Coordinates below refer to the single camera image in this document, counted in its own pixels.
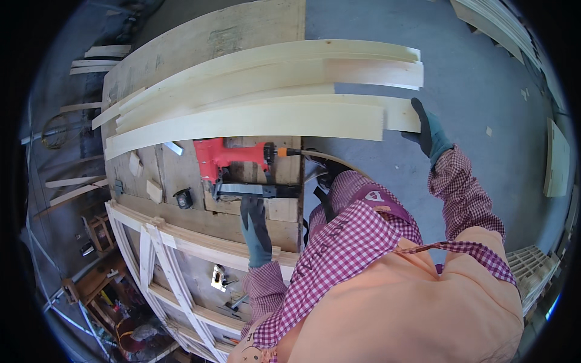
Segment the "person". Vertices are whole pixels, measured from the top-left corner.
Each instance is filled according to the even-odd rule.
[[[522,305],[503,223],[438,118],[418,99],[411,104],[421,122],[415,141],[431,161],[429,192],[444,201],[447,241],[424,245],[414,218],[384,186],[334,166],[329,173],[338,174],[310,215],[309,242],[287,287],[272,261],[263,202],[244,198],[250,263],[243,286],[252,316],[228,362],[513,357]],[[431,248],[447,251],[443,267],[434,265]]]

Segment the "red nail gun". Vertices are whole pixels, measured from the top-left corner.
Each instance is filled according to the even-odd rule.
[[[268,184],[274,184],[270,167],[274,162],[274,143],[260,142],[249,148],[226,148],[223,138],[194,140],[202,180],[211,182],[212,196],[217,198],[217,185],[222,183],[222,168],[233,161],[257,163],[266,175]]]

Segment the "gloved hand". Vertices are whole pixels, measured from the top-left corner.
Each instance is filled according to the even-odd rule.
[[[266,229],[264,200],[244,196],[240,203],[240,225],[250,253],[248,267],[261,267],[272,260],[272,243]]]
[[[430,111],[424,110],[424,106],[417,98],[411,99],[411,105],[418,113],[419,122],[421,123],[419,137],[412,132],[402,132],[401,135],[408,140],[419,144],[420,148],[430,159],[431,169],[433,170],[439,157],[454,146],[446,137],[440,120]]]

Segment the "red gingham sleeve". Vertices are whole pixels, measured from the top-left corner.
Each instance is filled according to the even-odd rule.
[[[241,339],[244,339],[252,324],[260,317],[275,311],[282,304],[287,290],[278,261],[248,270],[242,279],[242,286],[250,296],[252,316],[240,333]]]
[[[447,240],[454,240],[466,228],[480,226],[500,233],[504,243],[504,225],[492,213],[492,200],[472,176],[472,164],[458,145],[440,156],[436,171],[428,176],[428,190],[444,201]]]

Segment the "gray work glove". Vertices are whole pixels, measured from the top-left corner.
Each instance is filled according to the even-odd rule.
[[[424,154],[430,159],[431,169],[434,170],[437,160],[446,151],[454,146],[446,137],[440,120],[430,111],[424,110],[424,106],[417,98],[411,99],[411,105],[418,113],[419,122],[421,123],[419,137],[413,132],[402,132],[401,135],[419,144]]]
[[[266,229],[264,200],[244,196],[240,203],[240,225],[250,253],[248,267],[261,267],[272,260],[272,243]]]

